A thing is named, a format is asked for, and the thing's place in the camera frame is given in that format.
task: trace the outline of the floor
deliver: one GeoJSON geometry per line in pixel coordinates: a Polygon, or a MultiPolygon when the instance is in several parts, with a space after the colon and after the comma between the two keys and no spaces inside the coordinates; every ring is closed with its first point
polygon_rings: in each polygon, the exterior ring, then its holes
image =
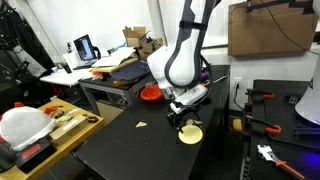
{"type": "MultiPolygon", "coordinates": [[[[76,103],[76,106],[92,112],[86,99],[76,103]]],[[[204,180],[238,180],[242,163],[243,141],[231,130],[225,133],[222,157],[209,157],[204,180]]],[[[72,155],[63,158],[40,178],[45,180],[92,179],[85,167],[72,155]]]]}

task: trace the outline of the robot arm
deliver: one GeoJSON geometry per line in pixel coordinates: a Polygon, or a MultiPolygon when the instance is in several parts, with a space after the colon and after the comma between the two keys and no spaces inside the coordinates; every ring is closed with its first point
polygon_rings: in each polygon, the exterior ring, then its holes
{"type": "Polygon", "coordinates": [[[208,92],[199,85],[204,60],[200,51],[211,12],[219,3],[220,0],[186,0],[175,47],[163,46],[148,57],[151,73],[165,99],[171,101],[170,114],[174,117],[169,121],[173,128],[180,128],[181,116],[208,92]]]}

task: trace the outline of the computer monitor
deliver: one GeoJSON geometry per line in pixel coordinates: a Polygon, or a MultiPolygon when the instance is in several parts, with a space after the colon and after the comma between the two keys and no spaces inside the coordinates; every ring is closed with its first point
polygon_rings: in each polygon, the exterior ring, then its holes
{"type": "Polygon", "coordinates": [[[73,41],[82,61],[91,61],[97,59],[94,53],[94,47],[91,44],[89,35],[84,35],[73,41]]]}

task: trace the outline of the black table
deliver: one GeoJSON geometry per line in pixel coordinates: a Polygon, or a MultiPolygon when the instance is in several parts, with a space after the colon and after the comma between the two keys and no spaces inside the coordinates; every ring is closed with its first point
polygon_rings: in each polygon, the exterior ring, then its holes
{"type": "Polygon", "coordinates": [[[252,107],[254,118],[265,120],[271,124],[280,125],[282,132],[278,136],[267,137],[263,134],[263,127],[253,125],[250,142],[250,175],[252,179],[292,179],[281,169],[275,167],[273,162],[266,162],[257,151],[257,144],[270,145],[276,156],[288,163],[307,179],[320,178],[320,139],[297,139],[293,135],[296,127],[319,128],[317,125],[299,117],[295,112],[295,105],[290,104],[288,98],[291,96],[301,97],[306,90],[308,82],[304,81],[277,81],[277,80],[255,80],[254,88],[274,92],[275,99],[265,99],[255,102],[252,107]]]}
{"type": "Polygon", "coordinates": [[[221,147],[213,147],[213,143],[228,119],[230,66],[211,68],[213,80],[228,78],[214,84],[211,103],[201,106],[199,116],[205,134],[201,143],[179,141],[166,119],[167,102],[150,104],[139,99],[88,139],[75,155],[100,178],[109,180],[198,178],[209,154],[221,147]],[[148,125],[135,128],[140,121],[148,125]]]}

